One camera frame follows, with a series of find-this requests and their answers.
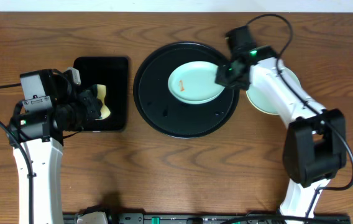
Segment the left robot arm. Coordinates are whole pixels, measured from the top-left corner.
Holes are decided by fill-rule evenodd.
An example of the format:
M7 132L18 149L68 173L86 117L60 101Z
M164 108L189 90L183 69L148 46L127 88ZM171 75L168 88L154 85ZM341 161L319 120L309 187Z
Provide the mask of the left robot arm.
M20 76L24 99L7 127L19 177L20 223L63 223L60 168L65 131L76 134L101 119L105 87L80 89L73 67Z

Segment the yellow sponge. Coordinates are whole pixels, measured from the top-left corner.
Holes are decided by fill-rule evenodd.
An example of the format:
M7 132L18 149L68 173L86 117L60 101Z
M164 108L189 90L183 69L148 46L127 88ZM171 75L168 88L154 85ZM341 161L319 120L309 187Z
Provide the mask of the yellow sponge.
M110 109L105 104L106 93L107 93L106 86L97 84L96 89L97 89L96 98L102 103L102 106L100 109L101 115L99 116L99 118L97 118L97 120L103 120L108 118L111 115Z

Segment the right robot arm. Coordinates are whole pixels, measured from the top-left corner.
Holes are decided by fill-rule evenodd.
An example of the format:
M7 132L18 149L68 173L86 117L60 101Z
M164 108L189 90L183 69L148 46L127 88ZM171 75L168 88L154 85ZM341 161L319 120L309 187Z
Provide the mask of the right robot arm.
M312 218L319 196L350 151L346 122L338 109L328 110L289 75L283 60L270 47L240 50L219 66L215 82L226 88L255 88L269 101L287 128L283 165L290 178L279 212Z

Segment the green plate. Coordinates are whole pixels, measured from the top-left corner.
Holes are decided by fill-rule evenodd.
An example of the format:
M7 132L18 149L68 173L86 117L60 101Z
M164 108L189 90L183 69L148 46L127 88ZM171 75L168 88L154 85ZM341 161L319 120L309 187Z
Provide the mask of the green plate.
M271 105L270 101L258 89L250 87L246 91L247 99L259 111L270 114L278 115L276 109Z
M216 64L205 61L180 65L168 78L168 90L183 103L208 103L224 91L224 87L215 82L217 70Z

